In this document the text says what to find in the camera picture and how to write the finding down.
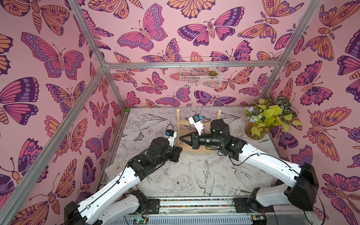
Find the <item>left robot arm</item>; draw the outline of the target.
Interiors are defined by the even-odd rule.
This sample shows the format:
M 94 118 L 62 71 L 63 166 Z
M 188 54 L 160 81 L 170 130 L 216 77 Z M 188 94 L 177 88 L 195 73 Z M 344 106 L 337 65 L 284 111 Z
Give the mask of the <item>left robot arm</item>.
M 166 162 L 177 163 L 182 147 L 172 146 L 165 137 L 152 140 L 150 146 L 131 158 L 123 171 L 80 203 L 71 202 L 64 209 L 66 225 L 109 225 L 124 216 L 143 213 L 148 202 L 141 191 L 120 200 L 129 189 L 151 175 Z

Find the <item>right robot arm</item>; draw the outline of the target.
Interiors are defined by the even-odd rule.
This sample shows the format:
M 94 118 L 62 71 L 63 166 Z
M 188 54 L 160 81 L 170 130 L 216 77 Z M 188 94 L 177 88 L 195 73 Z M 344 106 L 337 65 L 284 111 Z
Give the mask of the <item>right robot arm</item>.
M 253 211 L 259 206 L 284 204 L 291 204 L 306 212 L 313 210 L 319 183 L 311 164 L 290 163 L 255 148 L 246 141 L 232 136 L 229 125 L 223 119 L 213 120 L 210 123 L 209 133 L 202 133 L 201 121 L 192 121 L 191 124 L 196 127 L 196 131 L 180 136 L 179 141 L 194 150 L 198 150 L 201 146 L 218 150 L 230 160 L 238 161 L 237 166 L 250 164 L 282 182 L 270 188 L 255 188 L 248 199 Z

